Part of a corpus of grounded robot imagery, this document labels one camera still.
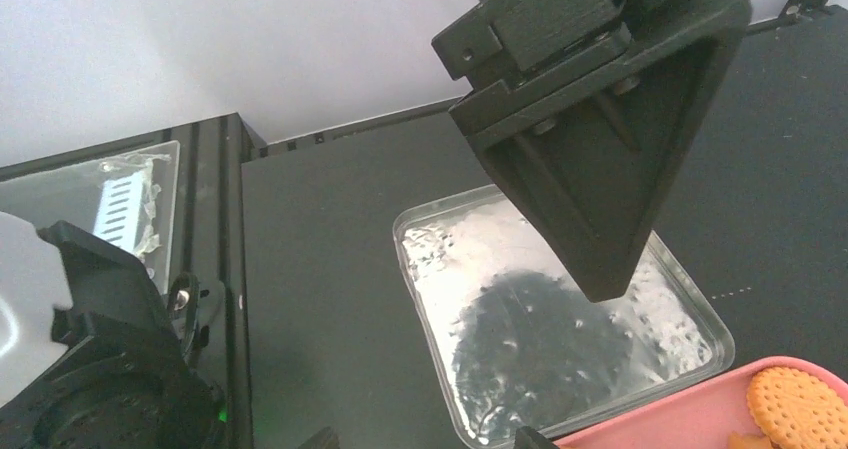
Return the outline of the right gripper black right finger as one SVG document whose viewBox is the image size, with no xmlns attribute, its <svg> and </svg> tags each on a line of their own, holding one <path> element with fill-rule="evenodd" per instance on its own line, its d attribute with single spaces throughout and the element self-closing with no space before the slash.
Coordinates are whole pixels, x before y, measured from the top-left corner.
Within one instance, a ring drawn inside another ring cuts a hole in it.
<svg viewBox="0 0 848 449">
<path fill-rule="evenodd" d="M 516 430 L 514 449 L 558 449 L 558 446 L 532 427 L 524 426 Z"/>
</svg>

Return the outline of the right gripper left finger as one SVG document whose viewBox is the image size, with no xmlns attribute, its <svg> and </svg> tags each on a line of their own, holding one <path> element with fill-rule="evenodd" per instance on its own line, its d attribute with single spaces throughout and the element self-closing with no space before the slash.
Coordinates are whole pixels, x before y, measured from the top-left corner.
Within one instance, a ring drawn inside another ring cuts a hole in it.
<svg viewBox="0 0 848 449">
<path fill-rule="evenodd" d="M 339 449 L 339 436 L 331 427 L 324 427 L 310 436 L 298 449 Z"/>
</svg>

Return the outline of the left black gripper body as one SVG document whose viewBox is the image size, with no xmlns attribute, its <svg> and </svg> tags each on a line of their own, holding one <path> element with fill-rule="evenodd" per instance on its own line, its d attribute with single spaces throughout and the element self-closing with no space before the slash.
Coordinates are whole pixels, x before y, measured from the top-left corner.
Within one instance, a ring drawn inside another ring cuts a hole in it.
<svg viewBox="0 0 848 449">
<path fill-rule="evenodd" d="M 627 290 L 750 0 L 477 0 L 432 46 L 491 180 L 585 297 Z"/>
</svg>

